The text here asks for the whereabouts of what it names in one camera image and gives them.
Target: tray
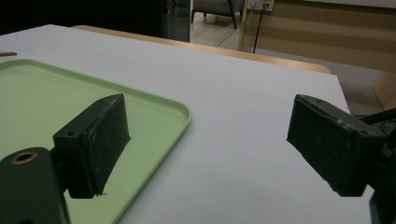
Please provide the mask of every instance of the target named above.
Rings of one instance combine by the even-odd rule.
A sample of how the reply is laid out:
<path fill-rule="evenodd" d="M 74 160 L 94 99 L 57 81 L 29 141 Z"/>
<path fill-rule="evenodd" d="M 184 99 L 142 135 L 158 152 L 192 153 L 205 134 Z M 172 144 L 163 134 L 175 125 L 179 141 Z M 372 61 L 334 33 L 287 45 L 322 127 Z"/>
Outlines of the tray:
<path fill-rule="evenodd" d="M 115 223 L 186 130 L 181 103 L 52 65 L 0 63 L 0 160 L 28 147 L 54 147 L 52 136 L 95 100 L 123 93 L 132 140 L 107 181 L 89 200 L 64 194 L 73 224 Z"/>

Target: electrical outlet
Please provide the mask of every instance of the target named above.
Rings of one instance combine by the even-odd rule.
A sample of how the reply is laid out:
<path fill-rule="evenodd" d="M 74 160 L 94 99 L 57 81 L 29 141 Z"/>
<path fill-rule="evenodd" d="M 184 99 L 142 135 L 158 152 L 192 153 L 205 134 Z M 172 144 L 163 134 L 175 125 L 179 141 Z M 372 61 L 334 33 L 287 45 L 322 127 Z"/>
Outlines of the electrical outlet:
<path fill-rule="evenodd" d="M 268 4 L 267 9 L 265 11 L 272 11 L 274 8 L 275 0 L 248 0 L 248 9 L 253 10 L 262 10 L 262 4 Z"/>

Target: black wire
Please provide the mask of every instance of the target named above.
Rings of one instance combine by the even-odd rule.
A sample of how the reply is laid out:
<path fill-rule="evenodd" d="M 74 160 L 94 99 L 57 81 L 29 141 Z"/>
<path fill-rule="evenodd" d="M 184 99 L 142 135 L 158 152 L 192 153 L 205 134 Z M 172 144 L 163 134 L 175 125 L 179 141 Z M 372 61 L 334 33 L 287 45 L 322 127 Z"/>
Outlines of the black wire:
<path fill-rule="evenodd" d="M 257 39 L 259 37 L 260 25 L 262 24 L 262 15 L 264 15 L 264 12 L 267 9 L 267 7 L 268 7 L 268 4 L 262 4 L 262 12 L 260 14 L 259 27 L 257 27 L 256 39 L 254 40 L 253 53 L 256 53 Z"/>

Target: wooden stick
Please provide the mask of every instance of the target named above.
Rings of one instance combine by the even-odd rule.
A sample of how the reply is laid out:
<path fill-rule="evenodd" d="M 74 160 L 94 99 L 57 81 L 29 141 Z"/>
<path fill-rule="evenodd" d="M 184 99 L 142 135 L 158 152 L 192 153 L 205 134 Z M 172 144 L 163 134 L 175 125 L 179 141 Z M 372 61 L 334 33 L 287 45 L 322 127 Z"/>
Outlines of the wooden stick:
<path fill-rule="evenodd" d="M 15 55 L 17 55 L 16 52 L 0 52 L 0 57 L 15 56 Z"/>

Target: wall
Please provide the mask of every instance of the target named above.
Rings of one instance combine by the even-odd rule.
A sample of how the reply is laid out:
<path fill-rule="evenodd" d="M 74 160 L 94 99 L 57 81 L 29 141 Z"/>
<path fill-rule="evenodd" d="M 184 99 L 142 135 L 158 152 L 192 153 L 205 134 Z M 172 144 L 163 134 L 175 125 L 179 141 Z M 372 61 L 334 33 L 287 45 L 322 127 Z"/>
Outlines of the wall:
<path fill-rule="evenodd" d="M 247 10 L 243 51 L 259 23 L 259 12 L 250 16 Z M 396 9 L 276 0 L 262 19 L 257 48 L 396 73 Z"/>

